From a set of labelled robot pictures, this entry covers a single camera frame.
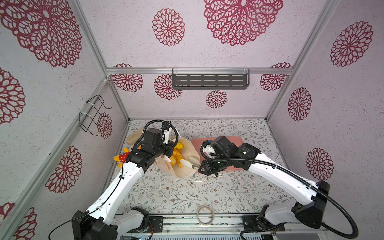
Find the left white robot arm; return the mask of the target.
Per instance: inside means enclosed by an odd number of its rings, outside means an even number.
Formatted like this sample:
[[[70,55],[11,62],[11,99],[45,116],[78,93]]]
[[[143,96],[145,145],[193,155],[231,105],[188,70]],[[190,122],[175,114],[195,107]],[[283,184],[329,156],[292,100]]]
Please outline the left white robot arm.
[[[121,170],[102,195],[85,212],[77,211],[71,220],[76,240],[118,240],[131,230],[145,231],[149,227],[149,212],[134,207],[126,214],[116,215],[130,189],[161,155],[172,156],[173,142],[142,143],[138,149],[124,149],[114,159]]]

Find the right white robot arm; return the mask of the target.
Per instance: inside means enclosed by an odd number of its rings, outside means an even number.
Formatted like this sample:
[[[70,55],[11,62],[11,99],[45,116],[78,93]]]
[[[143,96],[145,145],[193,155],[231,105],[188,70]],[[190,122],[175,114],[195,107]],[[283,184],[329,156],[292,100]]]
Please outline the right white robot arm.
[[[330,186],[327,183],[317,187],[313,181],[301,177],[294,178],[288,169],[249,144],[237,147],[235,144],[205,141],[200,152],[204,157],[199,168],[201,174],[217,177],[219,172],[234,166],[267,179],[292,197],[282,204],[266,205],[262,208],[257,217],[260,230],[291,222],[299,222],[313,229],[321,227],[327,200],[316,190],[328,193]]]

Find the yellow fake croissant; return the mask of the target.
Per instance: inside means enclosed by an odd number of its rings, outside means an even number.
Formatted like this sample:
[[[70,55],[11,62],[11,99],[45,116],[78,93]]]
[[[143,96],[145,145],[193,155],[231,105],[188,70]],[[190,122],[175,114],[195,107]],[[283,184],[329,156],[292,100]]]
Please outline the yellow fake croissant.
[[[184,149],[184,145],[182,143],[177,143],[177,145],[174,147],[173,155],[170,157],[172,167],[175,164],[177,164],[180,168],[184,166],[181,163],[181,160],[185,160],[184,156],[182,155],[183,149]]]

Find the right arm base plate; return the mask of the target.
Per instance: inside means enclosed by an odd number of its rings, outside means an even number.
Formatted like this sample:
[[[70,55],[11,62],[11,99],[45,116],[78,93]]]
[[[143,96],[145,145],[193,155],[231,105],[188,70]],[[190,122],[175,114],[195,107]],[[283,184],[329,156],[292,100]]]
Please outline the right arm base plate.
[[[273,225],[258,215],[244,215],[242,216],[243,227],[245,231],[257,231],[257,232],[273,232],[273,231],[285,231],[284,224]]]

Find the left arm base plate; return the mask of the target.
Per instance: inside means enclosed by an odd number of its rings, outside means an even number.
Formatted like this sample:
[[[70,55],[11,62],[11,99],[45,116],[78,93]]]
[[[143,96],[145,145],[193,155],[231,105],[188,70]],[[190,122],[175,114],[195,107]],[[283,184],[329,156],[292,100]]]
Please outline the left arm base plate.
[[[164,226],[164,217],[147,216],[143,218],[141,225],[130,233],[162,233]]]

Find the steel tongs cream tips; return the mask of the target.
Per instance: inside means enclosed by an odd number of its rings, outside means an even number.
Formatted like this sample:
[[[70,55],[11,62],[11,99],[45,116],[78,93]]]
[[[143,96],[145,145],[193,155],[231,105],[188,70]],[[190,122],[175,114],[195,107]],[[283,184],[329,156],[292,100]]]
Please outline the steel tongs cream tips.
[[[181,159],[180,162],[184,167],[197,170],[200,174],[214,177],[214,178],[222,178],[223,177],[223,174],[221,174],[221,173],[214,173],[214,170],[216,170],[215,168],[211,169],[209,163],[210,162],[214,163],[215,161],[213,159],[206,159],[202,163],[199,163],[199,164],[197,164],[194,161],[185,160],[185,159]]]

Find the white paper bag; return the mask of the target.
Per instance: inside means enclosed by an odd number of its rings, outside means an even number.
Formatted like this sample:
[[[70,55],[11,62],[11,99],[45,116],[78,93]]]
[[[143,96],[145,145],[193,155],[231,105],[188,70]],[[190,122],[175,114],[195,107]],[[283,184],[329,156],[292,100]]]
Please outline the white paper bag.
[[[191,160],[196,162],[197,164],[201,163],[199,153],[195,150],[195,147],[193,146],[192,142],[182,138],[179,133],[177,133],[177,136],[179,137],[177,143],[182,143],[184,145],[182,155],[184,156],[185,160]],[[192,175],[198,172],[197,170],[190,169],[184,166],[180,168],[177,164],[172,167],[170,157],[167,157],[165,155],[161,155],[160,157],[155,159],[155,166],[158,169],[164,171],[165,173],[180,179],[189,179],[192,177]]]

